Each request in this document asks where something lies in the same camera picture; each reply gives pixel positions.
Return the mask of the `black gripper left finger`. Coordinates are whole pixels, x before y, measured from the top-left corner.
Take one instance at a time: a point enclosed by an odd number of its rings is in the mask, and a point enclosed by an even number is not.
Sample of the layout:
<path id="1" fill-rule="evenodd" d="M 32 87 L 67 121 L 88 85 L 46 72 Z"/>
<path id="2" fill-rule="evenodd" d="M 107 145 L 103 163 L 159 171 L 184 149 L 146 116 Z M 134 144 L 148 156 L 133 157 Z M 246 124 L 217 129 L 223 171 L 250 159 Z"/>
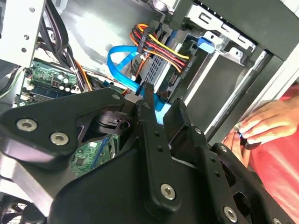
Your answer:
<path id="1" fill-rule="evenodd" d="M 18 163 L 26 162 L 39 169 L 64 170 L 75 150 L 108 133 L 100 127 L 99 116 L 106 112 L 116 118 L 125 105 L 132 104 L 137 117 L 128 146 L 139 141 L 143 181 L 143 197 L 151 212 L 175 212 L 180 207 L 176 198 L 162 194 L 162 184 L 173 184 L 171 154 L 162 127 L 156 121 L 152 86 L 143 90 L 144 99 L 136 103 L 126 100 L 111 88 L 103 88 L 41 103 L 10 109 L 0 116 L 0 150 Z"/>

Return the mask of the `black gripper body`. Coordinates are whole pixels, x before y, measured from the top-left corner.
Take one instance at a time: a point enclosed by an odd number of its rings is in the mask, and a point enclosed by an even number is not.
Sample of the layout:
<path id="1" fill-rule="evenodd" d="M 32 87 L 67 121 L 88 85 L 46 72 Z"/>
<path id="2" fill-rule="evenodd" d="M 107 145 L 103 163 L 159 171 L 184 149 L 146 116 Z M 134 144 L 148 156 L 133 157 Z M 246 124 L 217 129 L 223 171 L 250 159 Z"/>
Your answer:
<path id="1" fill-rule="evenodd" d="M 164 125 L 161 126 L 166 136 Z M 169 152 L 171 147 L 166 136 Z M 52 203 L 50 224 L 208 224 L 195 165 L 172 155 L 173 184 L 162 184 L 162 194 L 180 201 L 175 212 L 151 212 L 143 197 L 139 141 L 120 155 L 67 184 Z"/>

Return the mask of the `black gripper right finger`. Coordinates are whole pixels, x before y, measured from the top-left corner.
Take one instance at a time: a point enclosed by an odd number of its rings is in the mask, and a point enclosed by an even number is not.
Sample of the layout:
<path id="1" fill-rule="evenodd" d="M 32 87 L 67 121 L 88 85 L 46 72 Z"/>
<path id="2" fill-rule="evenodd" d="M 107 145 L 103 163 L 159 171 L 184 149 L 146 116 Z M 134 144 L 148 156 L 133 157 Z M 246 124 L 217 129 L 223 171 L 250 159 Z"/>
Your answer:
<path id="1" fill-rule="evenodd" d="M 210 224 L 292 224 L 294 221 L 223 144 L 210 146 L 176 99 L 165 114 L 171 155 L 196 166 Z"/>

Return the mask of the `person left hand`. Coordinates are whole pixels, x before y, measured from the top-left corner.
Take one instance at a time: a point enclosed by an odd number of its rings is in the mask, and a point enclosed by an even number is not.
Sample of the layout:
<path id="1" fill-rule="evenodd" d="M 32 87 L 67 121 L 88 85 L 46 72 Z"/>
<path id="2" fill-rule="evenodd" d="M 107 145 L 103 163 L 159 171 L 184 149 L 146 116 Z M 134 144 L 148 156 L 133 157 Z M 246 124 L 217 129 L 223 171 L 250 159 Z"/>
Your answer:
<path id="1" fill-rule="evenodd" d="M 234 129 L 228 133 L 222 144 L 227 146 L 246 168 L 248 167 L 250 150 L 241 145 L 240 136 Z"/>

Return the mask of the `person right hand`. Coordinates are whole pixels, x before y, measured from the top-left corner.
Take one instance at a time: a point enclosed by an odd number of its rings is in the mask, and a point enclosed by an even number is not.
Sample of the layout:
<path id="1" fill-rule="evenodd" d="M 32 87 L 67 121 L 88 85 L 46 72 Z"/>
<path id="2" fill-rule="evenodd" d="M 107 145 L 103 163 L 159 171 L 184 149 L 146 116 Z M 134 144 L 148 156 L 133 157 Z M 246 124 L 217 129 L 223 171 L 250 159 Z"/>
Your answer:
<path id="1" fill-rule="evenodd" d="M 266 143 L 293 135 L 299 125 L 299 104 L 294 99 L 272 101 L 241 123 L 239 132 L 249 144 Z"/>

